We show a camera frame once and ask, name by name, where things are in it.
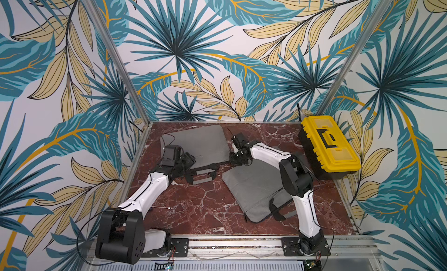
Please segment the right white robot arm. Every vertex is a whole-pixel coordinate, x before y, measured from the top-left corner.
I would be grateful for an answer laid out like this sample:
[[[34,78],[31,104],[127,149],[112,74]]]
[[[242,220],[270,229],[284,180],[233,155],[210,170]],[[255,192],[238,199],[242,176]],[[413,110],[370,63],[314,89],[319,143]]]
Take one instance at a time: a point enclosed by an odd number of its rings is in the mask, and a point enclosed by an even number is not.
[[[313,201],[313,173],[298,154],[283,152],[259,141],[250,142],[242,133],[232,137],[230,161],[245,165],[257,159],[279,170],[283,189],[292,197],[299,219],[299,251],[303,255],[330,254],[331,246],[318,223]]]

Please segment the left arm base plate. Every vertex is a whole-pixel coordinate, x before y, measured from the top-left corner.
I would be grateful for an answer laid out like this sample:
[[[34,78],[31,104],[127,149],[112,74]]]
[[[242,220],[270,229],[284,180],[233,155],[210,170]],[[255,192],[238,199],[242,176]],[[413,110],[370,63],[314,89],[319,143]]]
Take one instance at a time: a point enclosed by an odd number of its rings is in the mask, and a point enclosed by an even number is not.
[[[152,251],[151,255],[155,258],[186,258],[189,252],[189,242],[188,238],[173,238],[168,240],[164,247]]]

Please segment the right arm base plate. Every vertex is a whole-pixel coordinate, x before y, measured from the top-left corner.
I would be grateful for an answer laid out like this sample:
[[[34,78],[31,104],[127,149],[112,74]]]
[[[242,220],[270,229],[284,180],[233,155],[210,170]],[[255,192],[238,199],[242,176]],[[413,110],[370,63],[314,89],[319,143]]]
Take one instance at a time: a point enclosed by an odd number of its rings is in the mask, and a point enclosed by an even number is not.
[[[319,257],[331,254],[326,238],[283,237],[281,248],[286,257]]]

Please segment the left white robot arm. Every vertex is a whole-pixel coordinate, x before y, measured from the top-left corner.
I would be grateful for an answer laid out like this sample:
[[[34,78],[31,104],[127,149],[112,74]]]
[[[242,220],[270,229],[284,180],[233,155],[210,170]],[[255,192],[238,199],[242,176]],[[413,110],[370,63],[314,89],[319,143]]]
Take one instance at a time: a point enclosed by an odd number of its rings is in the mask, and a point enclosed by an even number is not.
[[[95,256],[113,262],[135,264],[144,254],[171,249],[168,232],[144,228],[144,217],[174,179],[185,176],[195,164],[189,153],[165,155],[140,188],[116,209],[99,218]]]

